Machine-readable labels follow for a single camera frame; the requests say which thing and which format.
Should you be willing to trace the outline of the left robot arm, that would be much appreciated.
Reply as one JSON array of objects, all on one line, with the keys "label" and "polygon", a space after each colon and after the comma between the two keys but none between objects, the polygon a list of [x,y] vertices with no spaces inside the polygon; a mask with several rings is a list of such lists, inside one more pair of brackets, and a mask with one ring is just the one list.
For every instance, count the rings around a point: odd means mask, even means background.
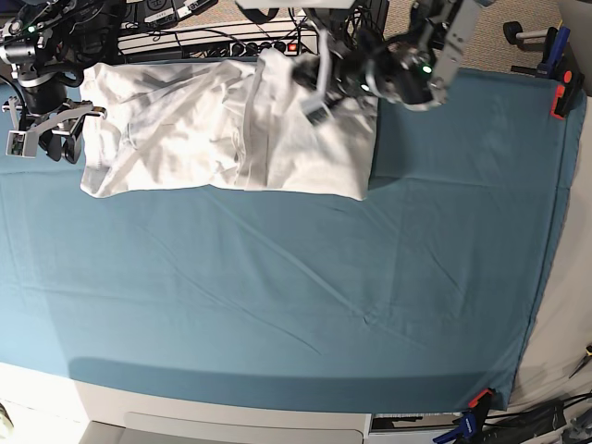
[{"label": "left robot arm", "polygon": [[331,9],[305,11],[317,33],[317,53],[298,59],[292,79],[309,91],[306,114],[327,111],[345,98],[374,96],[413,111],[442,105],[466,45],[488,1],[416,1],[408,29],[385,37],[373,26],[344,40]]}]

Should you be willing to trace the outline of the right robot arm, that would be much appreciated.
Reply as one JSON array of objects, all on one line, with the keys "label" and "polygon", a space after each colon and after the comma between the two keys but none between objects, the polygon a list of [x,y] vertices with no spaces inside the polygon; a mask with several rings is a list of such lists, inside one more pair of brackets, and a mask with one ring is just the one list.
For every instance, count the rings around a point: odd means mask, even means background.
[{"label": "right robot arm", "polygon": [[38,1],[24,4],[1,27],[1,80],[13,93],[2,104],[13,123],[6,154],[33,158],[39,150],[58,162],[78,162],[83,125],[106,116],[101,106],[75,101],[84,73],[117,49],[123,1]]}]

